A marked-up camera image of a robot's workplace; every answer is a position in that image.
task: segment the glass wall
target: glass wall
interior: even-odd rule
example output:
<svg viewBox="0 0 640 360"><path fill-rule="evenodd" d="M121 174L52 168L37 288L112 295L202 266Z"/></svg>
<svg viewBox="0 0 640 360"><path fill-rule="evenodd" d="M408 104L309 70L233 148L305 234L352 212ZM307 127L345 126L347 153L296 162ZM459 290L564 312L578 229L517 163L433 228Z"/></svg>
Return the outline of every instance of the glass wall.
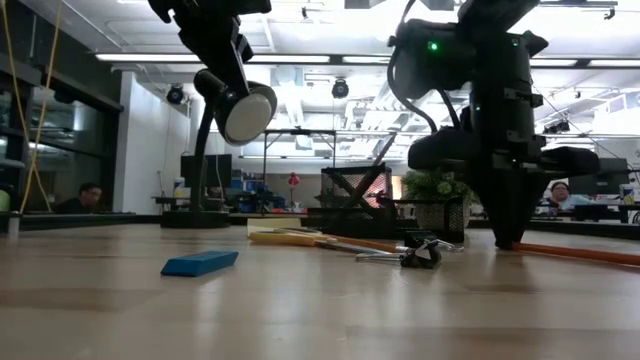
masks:
<svg viewBox="0 0 640 360"><path fill-rule="evenodd" d="M0 126L8 127L11 119L12 94L0 90Z"/></svg>
<svg viewBox="0 0 640 360"><path fill-rule="evenodd" d="M35 150L35 143L29 144L29 159ZM38 170L42 187L47 194L47 200L55 206L78 195L80 185L92 182L100 184L102 180L102 162L99 158L59 149L48 145L38 145ZM31 210L46 210L41 190L35 178L31 184L28 208ZM106 205L101 210L108 210Z"/></svg>
<svg viewBox="0 0 640 360"><path fill-rule="evenodd" d="M7 137L0 136L0 159L7 158L7 143L8 143Z"/></svg>
<svg viewBox="0 0 640 360"><path fill-rule="evenodd" d="M80 185L87 182L102 187L104 196L99 210L111 210L117 116L104 114L53 90L35 89L29 123L27 173L31 156L36 151L35 138L45 101L37 168L46 199L34 177L27 210L46 211L45 201L55 209L60 203L78 196Z"/></svg>
<svg viewBox="0 0 640 360"><path fill-rule="evenodd" d="M67 147L89 153L102 153L106 115L64 95L45 89L34 92L31 135L35 136L47 101L47 113L42 124L42 141L55 141Z"/></svg>

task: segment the person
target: person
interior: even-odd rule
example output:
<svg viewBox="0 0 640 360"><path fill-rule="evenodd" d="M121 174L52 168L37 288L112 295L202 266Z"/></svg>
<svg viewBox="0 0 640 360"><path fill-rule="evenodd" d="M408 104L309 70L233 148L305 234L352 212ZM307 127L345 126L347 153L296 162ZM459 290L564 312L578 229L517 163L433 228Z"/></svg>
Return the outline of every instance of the person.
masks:
<svg viewBox="0 0 640 360"><path fill-rule="evenodd" d="M91 214L94 212L102 189L94 183L86 183L80 186L78 197L69 199L56 208L57 214Z"/></svg>
<svg viewBox="0 0 640 360"><path fill-rule="evenodd" d="M558 210L573 210L576 205L589 205L594 202L581 195L571 195L569 184L558 181L551 186L551 197L547 199L551 207Z"/></svg>

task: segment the black cable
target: black cable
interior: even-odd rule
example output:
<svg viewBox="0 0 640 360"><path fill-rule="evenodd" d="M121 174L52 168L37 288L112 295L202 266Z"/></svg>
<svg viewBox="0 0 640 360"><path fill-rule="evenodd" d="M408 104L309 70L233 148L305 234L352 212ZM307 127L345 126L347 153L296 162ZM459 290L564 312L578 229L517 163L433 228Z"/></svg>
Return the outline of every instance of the black cable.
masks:
<svg viewBox="0 0 640 360"><path fill-rule="evenodd" d="M458 118L456 109L453 108L451 98L449 98L449 95L444 90L438 89L438 94L440 94L440 96L442 97L442 101L444 102L444 104L447 105L447 110L449 110L449 117L451 117L454 129L460 130L460 119Z"/></svg>
<svg viewBox="0 0 640 360"><path fill-rule="evenodd" d="M399 96L396 91L396 80L393 77L393 69L396 66L396 61L398 60L398 47L396 46L393 54L391 55L391 59L389 60L389 66L387 67L387 82L389 83L389 89L393 95L400 101L402 105L404 105L408 110L413 111L418 116L424 118L429 123L429 127L431 128L432 133L438 132L438 127L436 126L436 122L427 115L424 111L420 110L417 106L413 105L411 101L409 101L406 97Z"/></svg>
<svg viewBox="0 0 640 360"><path fill-rule="evenodd" d="M407 17L407 15L409 15L409 10L411 10L411 7L415 3L416 3L416 0L409 0L407 2L407 6L404 7L404 12L402 12L402 18L400 18L401 24L404 23L404 19Z"/></svg>
<svg viewBox="0 0 640 360"><path fill-rule="evenodd" d="M571 120L569 120L569 118L568 118L568 117L564 116L564 115L562 114L562 112L560 112L560 110L558 110L558 109L557 109L557 108L556 108L556 107L551 103L551 101L549 101L549 99L547 99L547 97L546 97L546 96L544 96L544 95L542 94L542 92L541 92L541 91L540 91L540 90L539 90L535 85L533 86L533 88L534 88L538 93L540 93L540 96L542 96L542 98L544 99L544 101L546 101L546 102L547 102L547 104L549 104L549 106L551 106L551 108L552 108L552 109L553 109L553 110L554 110L558 115L560 115L564 121L566 121L567 123L569 123L569 124L570 124L571 126L573 126L576 130L578 130L578 132L580 132L580 134L581 134L581 135L584 135L587 139L589 139L589 141L591 141L591 142L592 142L592 143L594 143L597 147L600 147L602 150L606 151L607 153L611 154L614 158L626 161L626 162L627 162L627 167L628 167L629 169L631 169L631 171L633 171L633 174L634 174L634 176L635 176L635 178L636 178L636 181L638 182L638 185L640 185L640 177L638 177L638 173L636 172L636 169L635 169L633 166L631 166L631 164L629 163L629 160L624 159L624 158L622 158L622 157L620 157L620 156L616 155L613 151L611 151L611 150L607 149L606 147L602 146L599 142L597 142L597 141L595 141L594 139L590 138L588 134L586 134L585 132L583 132L582 130L580 130L580 128L579 128L579 127L577 127L577 126L576 126L576 124L574 124Z"/></svg>
<svg viewBox="0 0 640 360"><path fill-rule="evenodd" d="M404 12L402 13L402 18L400 18L400 26L404 24L404 21L407 15L409 14L409 10L411 10L411 7L415 2L416 0L409 0L409 2L407 2L407 5L404 8ZM391 59L389 59L389 66L387 67L387 82L389 83L389 89L391 89L391 92L396 97L396 99L398 99L398 101L400 101L400 103L404 105L404 107L406 107L407 110L412 111L416 113L418 116L427 120L427 122L429 123L429 127L431 128L431 132L435 133L438 131L436 122L433 121L433 119L429 115L427 115L427 113L420 110L417 106L413 105L413 103L411 103L411 101L409 101L406 97L399 96L398 92L396 91L396 80L395 80L393 71L396 67L396 62L398 61L399 46L400 46L399 44L396 44L396 47L393 50L393 54L391 55Z"/></svg>

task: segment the orange tube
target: orange tube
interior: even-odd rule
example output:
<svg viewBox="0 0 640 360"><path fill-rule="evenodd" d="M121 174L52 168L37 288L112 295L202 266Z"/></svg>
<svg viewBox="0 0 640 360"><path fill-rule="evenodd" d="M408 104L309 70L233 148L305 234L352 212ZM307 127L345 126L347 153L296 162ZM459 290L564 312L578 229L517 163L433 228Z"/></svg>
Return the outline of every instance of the orange tube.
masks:
<svg viewBox="0 0 640 360"><path fill-rule="evenodd" d="M610 253L606 251L584 250L584 249L570 249L558 246L547 245L533 245L533 244L513 244L513 250L530 252L537 254L564 256L576 259L585 259L593 261L604 261L608 263L640 266L639 255L627 255Z"/></svg>

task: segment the blue foam block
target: blue foam block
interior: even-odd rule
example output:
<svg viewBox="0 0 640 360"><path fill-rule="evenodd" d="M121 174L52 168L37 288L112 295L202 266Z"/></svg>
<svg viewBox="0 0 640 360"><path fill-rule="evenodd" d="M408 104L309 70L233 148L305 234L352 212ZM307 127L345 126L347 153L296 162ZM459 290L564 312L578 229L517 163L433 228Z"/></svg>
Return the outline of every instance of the blue foam block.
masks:
<svg viewBox="0 0 640 360"><path fill-rule="evenodd" d="M237 251L207 251L200 254L169 259L160 272L169 276L196 277L233 266Z"/></svg>

